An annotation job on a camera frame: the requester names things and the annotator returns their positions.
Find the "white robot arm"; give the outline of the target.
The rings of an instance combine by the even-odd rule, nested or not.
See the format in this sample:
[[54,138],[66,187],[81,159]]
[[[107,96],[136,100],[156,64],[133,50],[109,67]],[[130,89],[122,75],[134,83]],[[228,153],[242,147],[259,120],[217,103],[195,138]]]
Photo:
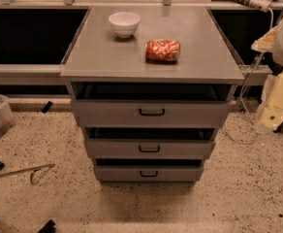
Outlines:
[[[252,50],[271,52],[276,64],[283,67],[283,18],[263,37],[256,40]],[[283,122],[283,71],[269,75],[262,93],[262,104],[258,107],[256,131],[261,134],[276,130]]]

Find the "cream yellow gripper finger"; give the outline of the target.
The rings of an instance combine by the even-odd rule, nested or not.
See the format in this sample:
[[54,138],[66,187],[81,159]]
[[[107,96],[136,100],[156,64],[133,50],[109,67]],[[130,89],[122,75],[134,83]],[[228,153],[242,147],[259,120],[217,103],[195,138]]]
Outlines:
[[262,103],[257,110],[255,129],[260,134],[276,130],[283,123],[283,72],[268,75],[262,93]]

